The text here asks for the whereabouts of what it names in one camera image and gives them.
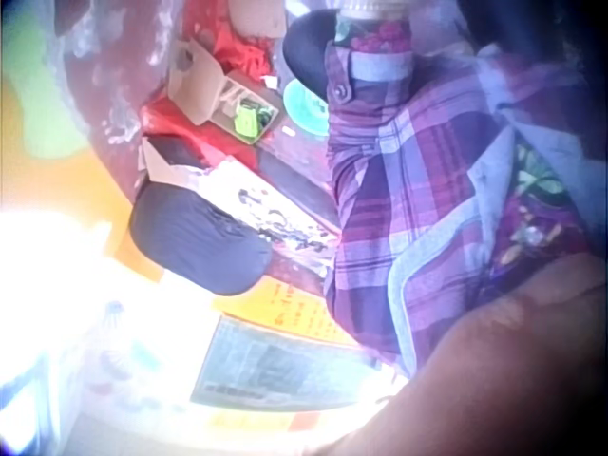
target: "bright light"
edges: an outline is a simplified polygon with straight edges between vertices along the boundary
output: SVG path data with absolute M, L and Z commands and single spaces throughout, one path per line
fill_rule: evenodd
M 293 14 L 295 17 L 303 16 L 304 14 L 308 14 L 311 12 L 311 9 L 304 5 L 299 0 L 287 0 L 287 4 L 285 8 L 288 12 Z

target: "yellow paper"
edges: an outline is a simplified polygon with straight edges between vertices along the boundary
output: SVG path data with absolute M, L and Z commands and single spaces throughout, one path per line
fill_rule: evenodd
M 225 314 L 273 330 L 322 342 L 357 343 L 330 316 L 325 299 L 265 275 L 249 292 L 218 296 L 214 307 Z

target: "green object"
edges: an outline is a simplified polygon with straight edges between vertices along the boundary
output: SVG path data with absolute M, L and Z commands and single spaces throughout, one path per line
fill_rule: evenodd
M 235 117 L 235 130 L 239 135 L 248 138 L 257 138 L 259 136 L 259 120 L 257 118 L 257 109 L 249 104 L 241 103 L 237 107 L 237 116 Z
M 329 136 L 330 114 L 327 103 L 314 95 L 297 79 L 285 87 L 283 103 L 287 114 L 297 126 L 316 136 Z
M 21 2 L 20 8 L 3 18 L 2 72 L 23 107 L 27 152 L 40 159 L 61 159 L 90 145 L 71 119 L 44 63 L 47 43 L 32 9 L 30 2 Z

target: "shirt button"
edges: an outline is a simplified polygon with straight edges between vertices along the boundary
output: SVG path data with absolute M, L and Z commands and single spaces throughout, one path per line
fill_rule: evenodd
M 347 95 L 346 88 L 342 84 L 337 85 L 333 90 L 333 95 L 335 95 L 338 100 L 344 100 Z

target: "poster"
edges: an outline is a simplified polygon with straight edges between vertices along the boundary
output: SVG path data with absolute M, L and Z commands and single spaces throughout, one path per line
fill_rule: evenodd
M 251 411 L 339 409 L 357 404 L 380 370 L 361 350 L 285 337 L 224 316 L 190 400 Z
M 323 297 L 308 294 L 267 275 L 245 294 L 218 296 L 214 307 L 273 330 L 321 342 L 357 346 L 333 321 Z

